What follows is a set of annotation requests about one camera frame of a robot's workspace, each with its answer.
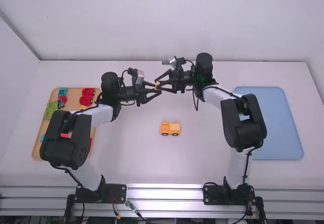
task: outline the wooden board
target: wooden board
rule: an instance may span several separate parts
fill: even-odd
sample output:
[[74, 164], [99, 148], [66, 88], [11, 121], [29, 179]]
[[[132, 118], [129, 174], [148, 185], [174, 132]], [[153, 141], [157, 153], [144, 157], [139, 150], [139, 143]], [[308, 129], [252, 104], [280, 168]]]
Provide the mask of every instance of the wooden board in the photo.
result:
[[[58, 92], [59, 92], [60, 87], [54, 89], [51, 93], [49, 102], [56, 102], [58, 99]], [[66, 110], [66, 111], [73, 111], [73, 110], [79, 110], [81, 109], [81, 104], [79, 102], [79, 98], [82, 96], [82, 89], [83, 87], [68, 87], [67, 89], [67, 102], [65, 104], [65, 107], [62, 108], [61, 110]], [[97, 98], [97, 96], [101, 93], [100, 89], [95, 88], [95, 92], [96, 94], [93, 96], [93, 104], [95, 103], [95, 100]], [[46, 133], [47, 127], [49, 126], [50, 121], [47, 119], [42, 120], [42, 123], [40, 124], [40, 128], [35, 140], [35, 144], [34, 144], [34, 148], [32, 150], [32, 157], [36, 160], [40, 160], [41, 157], [39, 155], [39, 149], [41, 148], [41, 137], [42, 135], [44, 135]], [[95, 134], [95, 128], [91, 129], [91, 134], [90, 137], [92, 138], [92, 143], [91, 143], [91, 147], [89, 150], [89, 154], [88, 157], [91, 154], [91, 149], [94, 143], [94, 134]]]

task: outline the black cable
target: black cable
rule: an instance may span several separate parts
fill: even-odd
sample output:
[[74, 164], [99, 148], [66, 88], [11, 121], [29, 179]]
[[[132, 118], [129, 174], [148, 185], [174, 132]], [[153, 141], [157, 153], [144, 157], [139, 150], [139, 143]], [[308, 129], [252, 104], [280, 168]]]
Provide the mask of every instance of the black cable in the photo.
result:
[[248, 176], [247, 176], [247, 172], [248, 172], [248, 166], [249, 166], [249, 157], [252, 156], [252, 152], [253, 152], [254, 150], [257, 150], [257, 149], [259, 149], [259, 148], [262, 147], [262, 146], [263, 146], [263, 140], [261, 141], [260, 146], [255, 147], [255, 148], [249, 150], [249, 152], [247, 153], [247, 162], [246, 162], [246, 164], [245, 164], [245, 170], [244, 170], [244, 175], [243, 175], [243, 184], [245, 184], [245, 180], [246, 180], [246, 178], [248, 177]]
[[58, 170], [63, 170], [65, 171], [65, 173], [68, 173], [71, 178], [77, 183], [77, 185], [79, 185], [81, 188], [83, 188], [83, 185], [81, 184], [81, 182], [79, 180], [77, 180], [77, 178], [71, 173], [71, 171], [65, 167], [56, 167], [56, 166], [52, 166], [53, 168], [55, 169], [58, 169]]
[[83, 202], [82, 205], [83, 205], [83, 210], [82, 210], [82, 215], [81, 215], [81, 217], [83, 217], [83, 215], [85, 214], [85, 203]]
[[237, 220], [237, 221], [235, 221], [235, 222], [233, 222], [233, 223], [230, 223], [230, 224], [237, 224], [237, 223], [239, 223], [241, 220], [243, 220], [243, 219], [246, 217], [246, 215], [247, 215], [247, 211], [248, 211], [248, 209], [249, 209], [249, 203], [247, 204], [247, 208], [246, 208], [246, 210], [245, 210], [244, 215], [243, 215], [239, 220]]
[[194, 108], [196, 111], [198, 111], [198, 103], [199, 103], [199, 98], [197, 98], [197, 103], [194, 100], [194, 91], [192, 90], [192, 98], [193, 98], [193, 104], [194, 104]]
[[145, 221], [146, 224], [150, 224], [147, 220], [145, 220], [140, 213], [137, 213], [137, 216]]
[[190, 60], [186, 60], [187, 62], [190, 62], [193, 66], [194, 66], [194, 63], [192, 62], [192, 61], [190, 61]]
[[122, 73], [121, 73], [121, 78], [123, 79], [124, 78], [124, 73], [125, 72], [127, 72], [127, 70], [125, 70], [125, 71], [123, 71]]

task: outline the metal frame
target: metal frame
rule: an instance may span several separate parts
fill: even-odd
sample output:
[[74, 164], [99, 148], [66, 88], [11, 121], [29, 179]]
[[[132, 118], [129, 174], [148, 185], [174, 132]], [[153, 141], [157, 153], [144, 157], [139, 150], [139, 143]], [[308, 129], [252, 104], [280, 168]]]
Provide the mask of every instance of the metal frame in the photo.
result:
[[[206, 206], [202, 185], [128, 184], [127, 199], [143, 217], [240, 218], [243, 206]], [[75, 187], [0, 186], [0, 215], [64, 214], [66, 197]], [[324, 219], [324, 187], [255, 188], [264, 199], [268, 219]], [[121, 216], [136, 217], [124, 205], [116, 205]], [[81, 215], [75, 204], [73, 215]], [[111, 204], [85, 204], [85, 216], [114, 216]]]

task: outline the black mounting bracket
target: black mounting bracket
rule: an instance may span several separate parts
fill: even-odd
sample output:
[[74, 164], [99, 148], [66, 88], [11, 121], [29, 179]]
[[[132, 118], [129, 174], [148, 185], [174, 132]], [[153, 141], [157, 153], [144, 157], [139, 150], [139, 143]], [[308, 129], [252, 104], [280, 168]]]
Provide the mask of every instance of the black mounting bracket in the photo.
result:
[[120, 184], [106, 184], [101, 176], [98, 190], [91, 191], [85, 188], [76, 188], [75, 203], [106, 203], [123, 204], [126, 202], [127, 186]]
[[204, 185], [203, 189], [205, 205], [244, 205], [248, 202], [255, 203], [254, 188], [251, 185], [242, 184], [232, 190], [224, 177], [224, 185]]

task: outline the blue tray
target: blue tray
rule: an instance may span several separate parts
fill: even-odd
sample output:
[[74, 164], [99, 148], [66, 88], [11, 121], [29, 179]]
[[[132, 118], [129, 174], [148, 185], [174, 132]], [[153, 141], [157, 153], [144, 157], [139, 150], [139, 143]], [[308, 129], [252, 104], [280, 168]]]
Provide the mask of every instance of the blue tray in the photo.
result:
[[304, 151], [285, 92], [280, 87], [238, 86], [237, 94], [257, 96], [267, 127], [262, 148], [253, 154], [256, 160], [300, 160]]

